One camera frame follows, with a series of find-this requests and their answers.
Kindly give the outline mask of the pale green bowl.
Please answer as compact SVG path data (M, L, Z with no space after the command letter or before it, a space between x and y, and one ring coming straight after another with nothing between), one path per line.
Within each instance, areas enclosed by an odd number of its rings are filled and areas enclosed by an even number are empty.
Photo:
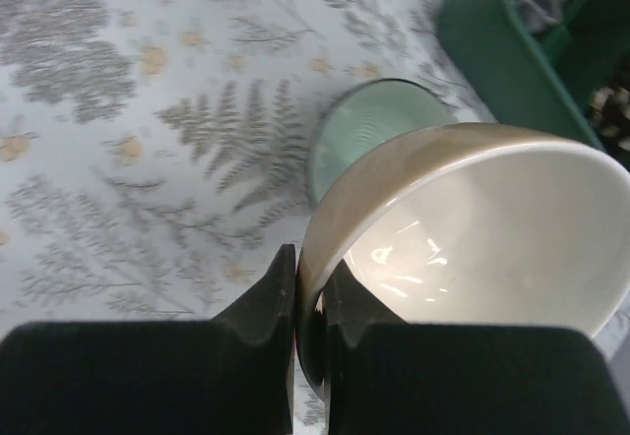
M381 144L455 117L421 85L385 78L354 87L335 100L315 126L307 156L307 192L317 206L337 179Z

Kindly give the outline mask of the beige bowl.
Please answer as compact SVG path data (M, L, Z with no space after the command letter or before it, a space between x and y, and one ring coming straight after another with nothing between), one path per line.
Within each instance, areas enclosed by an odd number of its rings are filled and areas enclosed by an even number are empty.
M358 159L299 255L297 351L317 394L316 320L341 268L407 322L594 337L629 291L629 174L585 144L489 123L421 129Z

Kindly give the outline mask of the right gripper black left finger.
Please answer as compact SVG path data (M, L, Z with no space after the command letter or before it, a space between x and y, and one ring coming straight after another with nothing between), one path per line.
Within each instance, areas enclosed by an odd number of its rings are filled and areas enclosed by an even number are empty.
M5 434L289 434L295 249L217 316L32 322L1 342Z

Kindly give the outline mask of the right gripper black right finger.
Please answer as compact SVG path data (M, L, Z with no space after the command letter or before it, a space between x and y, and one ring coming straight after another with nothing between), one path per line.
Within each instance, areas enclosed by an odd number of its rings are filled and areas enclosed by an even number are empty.
M339 265L324 290L332 434L625 434L606 363L569 329L410 324Z

